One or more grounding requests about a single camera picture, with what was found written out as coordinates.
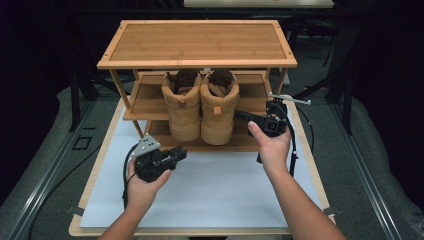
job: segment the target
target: wooden shelf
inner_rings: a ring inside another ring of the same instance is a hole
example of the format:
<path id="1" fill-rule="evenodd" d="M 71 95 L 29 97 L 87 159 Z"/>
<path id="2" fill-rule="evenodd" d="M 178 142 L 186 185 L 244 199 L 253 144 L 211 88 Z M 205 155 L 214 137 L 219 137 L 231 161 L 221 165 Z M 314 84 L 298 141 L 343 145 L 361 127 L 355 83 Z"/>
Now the wooden shelf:
<path id="1" fill-rule="evenodd" d="M 265 114 L 265 102 L 271 91 L 266 71 L 232 71 L 239 82 L 237 110 Z M 125 120 L 168 120 L 168 109 L 161 90 L 165 71 L 139 72 L 129 99 L 131 108 Z"/>
<path id="2" fill-rule="evenodd" d="M 171 149 L 175 146 L 184 146 L 190 152 L 257 152 L 259 145 L 256 140 L 248 135 L 247 123 L 239 120 L 234 121 L 233 135 L 228 143 L 224 145 L 210 145 L 201 137 L 188 142 L 179 142 L 171 137 L 169 121 L 149 121 L 146 133 L 154 136 L 160 142 L 162 149 Z"/>
<path id="3" fill-rule="evenodd" d="M 276 20 L 123 20 L 99 69 L 296 67 Z"/>

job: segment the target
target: black cable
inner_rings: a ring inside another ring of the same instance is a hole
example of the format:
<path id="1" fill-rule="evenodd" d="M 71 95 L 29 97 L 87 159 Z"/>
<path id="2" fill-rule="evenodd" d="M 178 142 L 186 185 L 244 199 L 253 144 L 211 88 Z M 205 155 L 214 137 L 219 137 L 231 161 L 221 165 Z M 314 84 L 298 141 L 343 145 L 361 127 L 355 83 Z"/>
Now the black cable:
<path id="1" fill-rule="evenodd" d="M 123 169 L 123 173 L 122 173 L 122 177 L 123 177 L 123 180 L 124 180 L 124 192 L 122 193 L 122 199 L 124 200 L 124 208 L 127 208 L 127 203 L 128 203 L 128 195 L 127 195 L 128 182 L 131 180 L 132 177 L 134 177 L 137 174 L 137 172 L 134 173 L 127 180 L 128 159 L 130 158 L 131 153 L 134 151 L 134 149 L 137 147 L 137 145 L 138 145 L 138 143 L 131 147 L 131 149 L 128 151 L 127 156 L 125 157 L 125 161 L 124 161 L 124 169 Z"/>
<path id="2" fill-rule="evenodd" d="M 57 190 L 57 188 L 69 177 L 69 175 L 71 175 L 78 167 L 80 167 L 84 162 L 86 162 L 95 152 L 97 152 L 97 150 L 100 149 L 102 145 L 100 144 L 97 148 L 95 148 L 93 150 L 93 152 L 91 152 L 87 157 L 85 157 L 80 163 L 78 163 L 74 168 L 71 169 L 71 171 L 69 171 L 51 190 L 50 192 L 46 195 L 46 197 L 44 198 L 44 200 L 42 201 L 40 207 L 38 207 L 37 212 L 35 213 L 34 218 L 31 221 L 31 225 L 29 227 L 29 232 L 28 232 L 28 239 L 31 240 L 32 239 L 32 231 L 34 229 L 34 225 L 35 225 L 35 221 L 37 220 L 38 214 L 41 212 L 41 208 L 44 206 L 44 204 L 47 202 L 47 200 L 52 196 L 52 194 Z"/>
<path id="3" fill-rule="evenodd" d="M 291 155 L 291 160 L 290 160 L 289 172 L 290 172 L 290 175 L 292 175 L 294 177 L 294 168 L 295 168 L 296 160 L 297 160 L 296 135 L 295 135 L 295 132 L 294 132 L 294 128 L 293 128 L 292 124 L 290 123 L 289 117 L 285 113 L 286 111 L 284 111 L 284 109 L 281 108 L 281 106 L 279 104 L 274 104 L 274 106 L 277 107 L 278 109 L 280 109 L 281 113 L 284 114 L 284 117 L 287 119 L 287 126 L 289 128 L 291 138 L 292 138 L 292 155 Z"/>
<path id="4" fill-rule="evenodd" d="M 314 129 L 312 128 L 312 124 L 309 121 L 308 117 L 306 116 L 305 112 L 303 112 L 298 106 L 296 106 L 297 111 L 302 113 L 302 115 L 305 117 L 306 121 L 308 122 L 309 128 L 311 129 L 311 152 L 314 152 L 314 145 L 315 145 L 315 134 Z"/>

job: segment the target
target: gray floor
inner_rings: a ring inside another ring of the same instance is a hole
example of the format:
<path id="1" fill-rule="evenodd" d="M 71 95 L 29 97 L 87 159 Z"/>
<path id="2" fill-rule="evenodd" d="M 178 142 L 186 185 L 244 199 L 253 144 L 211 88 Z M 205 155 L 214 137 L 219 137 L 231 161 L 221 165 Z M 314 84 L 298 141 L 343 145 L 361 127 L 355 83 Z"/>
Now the gray floor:
<path id="1" fill-rule="evenodd" d="M 322 39 L 300 39 L 296 43 L 293 52 L 298 67 L 289 70 L 290 85 L 283 88 L 284 94 L 297 94 L 303 86 L 326 76 L 327 68 L 322 67 L 328 50 L 325 43 Z M 273 74 L 272 80 L 276 77 L 277 74 Z M 131 90 L 131 83 L 125 86 L 128 91 Z M 103 86 L 97 88 L 100 93 L 98 101 L 87 102 L 81 97 L 84 118 L 73 133 L 68 132 L 71 126 L 70 89 L 58 94 L 61 108 L 53 128 L 0 208 L 0 239 L 25 238 L 35 210 L 46 197 L 45 193 L 102 143 L 119 97 Z M 414 209 L 390 174 L 384 145 L 366 109 L 354 99 L 353 136 L 346 137 L 340 127 L 340 108 L 326 103 L 326 92 L 326 89 L 315 92 L 306 98 L 313 105 L 299 105 L 299 108 L 306 114 L 313 129 L 312 134 L 306 119 L 300 114 L 310 145 L 314 145 L 313 155 L 330 205 L 342 209 L 342 213 L 336 216 L 338 226 L 349 239 L 424 239 L 414 230 L 414 219 L 411 218 L 411 213 L 419 213 L 419 210 Z M 69 175 L 47 199 L 36 216 L 33 239 L 74 239 L 68 234 L 72 215 L 65 210 L 78 204 L 96 154 Z M 371 182 L 369 179 L 364 182 L 361 178 L 364 175 L 361 161 L 372 176 Z M 367 185 L 373 184 L 377 193 L 369 191 L 372 186 Z M 387 229 L 384 224 L 387 220 L 393 221 L 394 227 Z"/>

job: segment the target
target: forearm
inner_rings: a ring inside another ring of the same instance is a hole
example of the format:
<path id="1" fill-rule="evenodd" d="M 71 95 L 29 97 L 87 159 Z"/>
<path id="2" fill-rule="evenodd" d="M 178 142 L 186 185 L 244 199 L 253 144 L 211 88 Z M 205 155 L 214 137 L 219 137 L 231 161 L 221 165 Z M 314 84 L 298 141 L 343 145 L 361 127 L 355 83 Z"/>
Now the forearm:
<path id="1" fill-rule="evenodd" d="M 291 175 L 278 174 L 270 180 L 294 239 L 346 239 Z"/>
<path id="2" fill-rule="evenodd" d="M 145 212 L 131 211 L 128 208 L 100 236 L 99 239 L 124 240 L 132 239 L 134 232 Z"/>

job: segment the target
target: black chair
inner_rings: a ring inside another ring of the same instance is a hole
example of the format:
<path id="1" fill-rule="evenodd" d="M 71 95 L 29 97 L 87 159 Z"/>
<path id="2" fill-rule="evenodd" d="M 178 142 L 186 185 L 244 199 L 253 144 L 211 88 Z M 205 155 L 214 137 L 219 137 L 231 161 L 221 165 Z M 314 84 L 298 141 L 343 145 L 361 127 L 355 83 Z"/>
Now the black chair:
<path id="1" fill-rule="evenodd" d="M 309 37 L 330 37 L 330 49 L 323 64 L 323 67 L 327 66 L 339 33 L 339 23 L 330 20 L 306 20 L 305 31 Z"/>

